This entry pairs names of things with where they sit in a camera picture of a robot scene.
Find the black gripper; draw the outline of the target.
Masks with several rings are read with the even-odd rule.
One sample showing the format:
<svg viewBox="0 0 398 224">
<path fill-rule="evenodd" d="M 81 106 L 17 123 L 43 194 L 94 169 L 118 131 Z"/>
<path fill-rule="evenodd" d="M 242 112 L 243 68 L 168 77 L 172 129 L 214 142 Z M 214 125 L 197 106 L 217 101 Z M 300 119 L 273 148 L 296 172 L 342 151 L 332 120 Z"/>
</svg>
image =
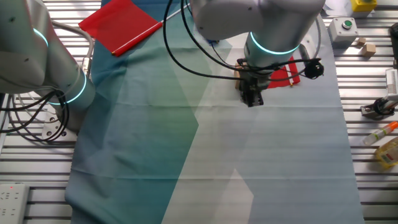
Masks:
<svg viewBox="0 0 398 224">
<path fill-rule="evenodd" d="M 239 83 L 239 90 L 241 92 L 242 102 L 247 107 L 262 106 L 264 101 L 262 99 L 261 91 L 268 88 L 268 79 L 248 76 L 243 78 Z"/>
</svg>

